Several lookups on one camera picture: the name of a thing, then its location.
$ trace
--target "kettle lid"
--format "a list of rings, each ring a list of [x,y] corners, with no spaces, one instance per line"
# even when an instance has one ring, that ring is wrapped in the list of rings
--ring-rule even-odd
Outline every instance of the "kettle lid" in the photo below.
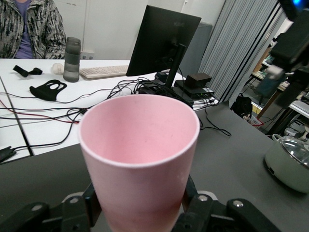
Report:
[[[293,137],[280,138],[282,147],[292,158],[309,169],[309,145]]]

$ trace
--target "curtain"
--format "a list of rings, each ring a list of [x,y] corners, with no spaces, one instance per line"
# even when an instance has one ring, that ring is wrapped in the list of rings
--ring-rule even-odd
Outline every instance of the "curtain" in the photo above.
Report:
[[[199,68],[219,101],[238,95],[285,18],[276,0],[225,1]]]

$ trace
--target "screw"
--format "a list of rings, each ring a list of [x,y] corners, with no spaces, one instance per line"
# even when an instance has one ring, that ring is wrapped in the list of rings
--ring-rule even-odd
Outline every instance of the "screw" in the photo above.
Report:
[[[233,205],[238,207],[238,208],[243,207],[243,203],[241,201],[238,201],[238,200],[233,201]]]
[[[41,209],[42,208],[42,205],[41,204],[37,204],[37,205],[35,205],[31,210],[32,211],[37,211],[37,210],[39,210],[39,209]]]
[[[205,195],[199,195],[198,196],[198,199],[201,201],[201,202],[206,202],[208,200],[208,197],[206,197]]]
[[[72,199],[70,200],[70,203],[71,203],[71,204],[74,204],[74,203],[76,203],[76,202],[78,202],[78,198],[77,198],[77,197],[74,197],[74,198],[72,198]]]

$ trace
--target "white wall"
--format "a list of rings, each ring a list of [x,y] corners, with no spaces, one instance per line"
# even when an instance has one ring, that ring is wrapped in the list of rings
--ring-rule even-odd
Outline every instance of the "white wall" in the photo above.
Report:
[[[130,59],[146,5],[199,16],[215,24],[225,0],[54,0],[67,36],[94,59]]]

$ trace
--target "water bottle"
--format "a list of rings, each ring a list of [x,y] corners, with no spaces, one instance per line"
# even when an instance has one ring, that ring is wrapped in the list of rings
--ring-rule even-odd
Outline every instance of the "water bottle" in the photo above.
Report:
[[[81,55],[81,40],[68,37],[64,54],[63,79],[69,82],[79,80],[79,60]]]

